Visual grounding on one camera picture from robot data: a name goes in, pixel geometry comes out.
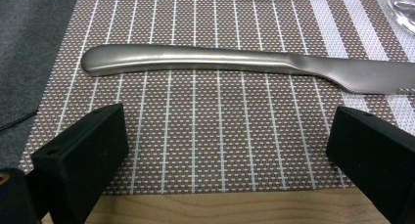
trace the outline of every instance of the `glass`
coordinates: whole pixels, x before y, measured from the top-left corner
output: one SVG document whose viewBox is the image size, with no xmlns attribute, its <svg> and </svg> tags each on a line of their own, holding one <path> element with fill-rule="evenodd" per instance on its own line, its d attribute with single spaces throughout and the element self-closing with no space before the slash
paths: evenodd
<svg viewBox="0 0 415 224">
<path fill-rule="evenodd" d="M 393 19 L 415 35 L 415 0 L 387 0 Z"/>
</svg>

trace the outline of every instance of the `silver knife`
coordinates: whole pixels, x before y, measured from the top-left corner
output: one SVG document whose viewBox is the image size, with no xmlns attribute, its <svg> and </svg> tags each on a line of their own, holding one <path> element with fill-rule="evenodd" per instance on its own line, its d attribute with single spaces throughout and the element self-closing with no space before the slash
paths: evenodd
<svg viewBox="0 0 415 224">
<path fill-rule="evenodd" d="M 315 75 L 356 94 L 415 94 L 415 64 L 149 44 L 100 45 L 82 57 L 90 76 L 174 69 Z"/>
</svg>

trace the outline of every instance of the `silverware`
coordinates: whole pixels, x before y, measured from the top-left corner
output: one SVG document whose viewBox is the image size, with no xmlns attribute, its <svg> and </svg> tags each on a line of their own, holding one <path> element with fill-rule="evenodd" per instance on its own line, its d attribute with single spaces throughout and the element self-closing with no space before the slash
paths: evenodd
<svg viewBox="0 0 415 224">
<path fill-rule="evenodd" d="M 90 76 L 147 70 L 218 69 L 316 75 L 357 94 L 415 94 L 415 64 L 148 44 L 101 45 L 81 61 Z"/>
</svg>

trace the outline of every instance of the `gray floor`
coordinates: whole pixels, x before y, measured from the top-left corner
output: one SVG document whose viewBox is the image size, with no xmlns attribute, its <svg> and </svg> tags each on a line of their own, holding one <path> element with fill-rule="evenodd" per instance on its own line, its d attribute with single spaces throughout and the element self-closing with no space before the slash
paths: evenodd
<svg viewBox="0 0 415 224">
<path fill-rule="evenodd" d="M 0 0 L 0 125 L 35 111 L 76 0 Z M 0 168 L 17 167 L 34 117 L 0 132 Z"/>
</svg>

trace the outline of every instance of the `woven placemat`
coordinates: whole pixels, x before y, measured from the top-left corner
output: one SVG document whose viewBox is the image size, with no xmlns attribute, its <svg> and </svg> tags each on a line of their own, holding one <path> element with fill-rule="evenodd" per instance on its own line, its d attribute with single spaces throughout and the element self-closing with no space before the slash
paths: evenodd
<svg viewBox="0 0 415 224">
<path fill-rule="evenodd" d="M 78 0 L 23 153 L 123 102 L 129 156 L 106 194 L 311 190 L 352 183 L 325 156 L 337 106 L 415 134 L 415 98 L 348 94 L 311 76 L 149 71 L 88 77 L 110 43 L 159 43 L 415 63 L 382 0 Z"/>
</svg>

